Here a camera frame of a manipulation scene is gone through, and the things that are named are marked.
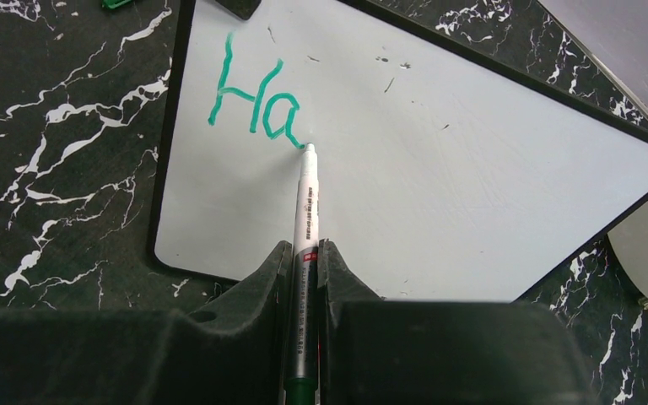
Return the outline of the white whiteboard black frame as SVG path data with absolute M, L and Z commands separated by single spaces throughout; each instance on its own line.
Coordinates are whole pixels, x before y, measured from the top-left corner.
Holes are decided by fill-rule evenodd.
M 247 277 L 320 235 L 375 292 L 511 301 L 648 200 L 648 131 L 371 1 L 181 3 L 151 249 Z

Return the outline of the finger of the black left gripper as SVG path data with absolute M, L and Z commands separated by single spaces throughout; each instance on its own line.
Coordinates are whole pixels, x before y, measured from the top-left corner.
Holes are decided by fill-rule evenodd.
M 220 6 L 242 20 L 249 20 L 259 8 L 262 0 L 216 0 Z

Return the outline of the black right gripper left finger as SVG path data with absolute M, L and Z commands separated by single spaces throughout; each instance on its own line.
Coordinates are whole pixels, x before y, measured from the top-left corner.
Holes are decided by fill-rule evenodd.
M 274 404 L 292 246 L 190 315 L 0 310 L 0 404 Z

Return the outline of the white marker pen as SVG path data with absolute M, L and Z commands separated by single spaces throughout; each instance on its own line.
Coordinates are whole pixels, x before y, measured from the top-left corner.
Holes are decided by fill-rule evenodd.
M 315 146 L 308 143 L 302 153 L 294 217 L 291 299 L 283 373 L 287 404 L 316 402 L 318 202 L 318 156 Z

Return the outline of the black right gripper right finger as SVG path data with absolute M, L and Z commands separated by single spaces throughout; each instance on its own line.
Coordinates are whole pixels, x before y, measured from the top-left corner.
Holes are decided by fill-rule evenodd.
M 385 300 L 319 245 L 325 404 L 594 404 L 574 338 L 530 303 Z

